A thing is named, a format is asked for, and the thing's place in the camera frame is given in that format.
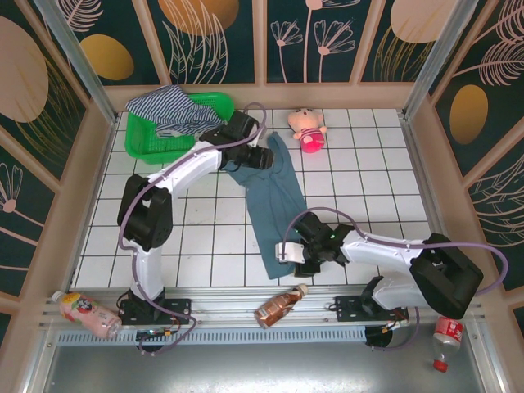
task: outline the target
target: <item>red bottle cap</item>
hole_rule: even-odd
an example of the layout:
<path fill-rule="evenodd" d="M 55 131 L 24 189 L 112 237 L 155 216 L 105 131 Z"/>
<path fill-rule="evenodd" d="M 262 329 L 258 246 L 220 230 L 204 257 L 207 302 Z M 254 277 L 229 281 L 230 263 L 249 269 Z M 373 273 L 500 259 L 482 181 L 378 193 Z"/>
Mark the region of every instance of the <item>red bottle cap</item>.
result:
<path fill-rule="evenodd" d="M 441 360 L 435 360 L 433 362 L 433 368 L 435 370 L 439 370 L 441 373 L 445 373 L 446 371 L 448 371 L 448 364 L 444 363 Z"/>

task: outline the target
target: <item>white bottle cap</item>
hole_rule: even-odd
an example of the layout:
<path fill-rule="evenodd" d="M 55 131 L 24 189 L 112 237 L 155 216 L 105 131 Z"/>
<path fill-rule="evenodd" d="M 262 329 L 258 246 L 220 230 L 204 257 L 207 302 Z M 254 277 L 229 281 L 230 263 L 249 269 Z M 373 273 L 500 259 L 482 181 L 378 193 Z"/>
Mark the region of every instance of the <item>white bottle cap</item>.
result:
<path fill-rule="evenodd" d="M 309 292 L 309 288 L 305 284 L 299 284 L 298 288 L 304 293 L 304 296 L 306 296 Z"/>
<path fill-rule="evenodd" d="M 62 291 L 56 291 L 55 293 L 52 294 L 51 298 L 52 298 L 52 301 L 54 301 L 55 303 L 58 303 L 58 300 L 60 299 L 60 296 L 63 296 L 65 295 L 64 292 Z"/>

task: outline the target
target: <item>white grid tiles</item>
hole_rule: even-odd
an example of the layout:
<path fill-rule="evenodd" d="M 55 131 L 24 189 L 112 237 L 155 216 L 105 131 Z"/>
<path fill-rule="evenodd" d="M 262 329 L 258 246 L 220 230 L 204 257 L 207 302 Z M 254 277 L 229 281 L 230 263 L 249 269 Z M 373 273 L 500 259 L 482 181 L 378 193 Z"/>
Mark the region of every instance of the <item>white grid tiles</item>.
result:
<path fill-rule="evenodd" d="M 268 111 L 268 131 L 279 133 L 291 155 L 308 207 L 327 206 L 351 215 L 365 231 L 398 238 L 430 234 L 411 160 L 395 110 L 322 111 L 327 146 L 314 154 L 300 150 L 287 124 L 291 110 Z M 262 119 L 261 111 L 250 111 Z M 118 132 L 81 252 L 73 287 L 128 287 L 131 258 L 117 246 L 116 216 L 124 185 L 133 173 L 146 175 L 162 165 L 148 165 L 124 148 L 127 113 Z M 167 287 L 256 287 L 364 284 L 377 266 L 322 265 L 313 278 L 287 276 L 269 280 L 246 209 L 246 192 L 226 173 L 207 174 L 174 204 L 174 228 L 162 249 Z M 317 211 L 333 227 L 346 223 Z"/>

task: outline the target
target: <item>metal base plate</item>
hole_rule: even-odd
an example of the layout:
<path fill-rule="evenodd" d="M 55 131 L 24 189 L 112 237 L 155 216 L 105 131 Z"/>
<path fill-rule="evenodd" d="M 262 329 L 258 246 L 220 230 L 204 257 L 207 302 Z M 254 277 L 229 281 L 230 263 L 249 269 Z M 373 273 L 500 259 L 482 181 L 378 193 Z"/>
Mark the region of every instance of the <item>metal base plate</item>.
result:
<path fill-rule="evenodd" d="M 374 315 L 369 315 L 362 308 L 360 296 L 337 296 L 333 309 L 337 312 L 338 322 L 374 322 L 398 319 L 392 310 L 384 309 Z M 407 309 L 396 309 L 406 319 L 409 319 Z"/>
<path fill-rule="evenodd" d="M 191 299 L 165 299 L 162 305 L 169 311 L 175 313 L 191 315 Z M 125 326 L 140 326 L 140 325 L 172 325 L 173 321 L 171 316 L 166 313 L 160 313 L 158 318 L 155 320 L 151 315 L 145 315 L 136 312 L 136 307 L 131 300 L 122 300 L 121 309 L 124 311 L 120 314 L 122 324 Z M 185 318 L 178 318 L 181 325 L 189 324 L 189 320 Z"/>

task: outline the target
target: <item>green towel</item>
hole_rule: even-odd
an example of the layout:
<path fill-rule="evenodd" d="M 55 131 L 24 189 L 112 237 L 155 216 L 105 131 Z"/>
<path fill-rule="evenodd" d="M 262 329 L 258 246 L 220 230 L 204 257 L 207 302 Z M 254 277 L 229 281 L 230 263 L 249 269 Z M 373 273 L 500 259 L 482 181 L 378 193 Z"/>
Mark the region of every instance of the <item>green towel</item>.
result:
<path fill-rule="evenodd" d="M 279 264 L 275 245 L 282 241 L 287 225 L 303 210 L 306 204 L 295 170 L 284 141 L 276 133 L 268 137 L 274 162 L 269 169 L 252 169 L 241 166 L 237 171 L 233 163 L 225 169 L 241 186 L 246 188 L 247 209 L 253 223 L 256 241 L 270 279 L 293 273 L 294 263 Z M 291 231 L 288 242 L 299 242 L 300 236 Z"/>

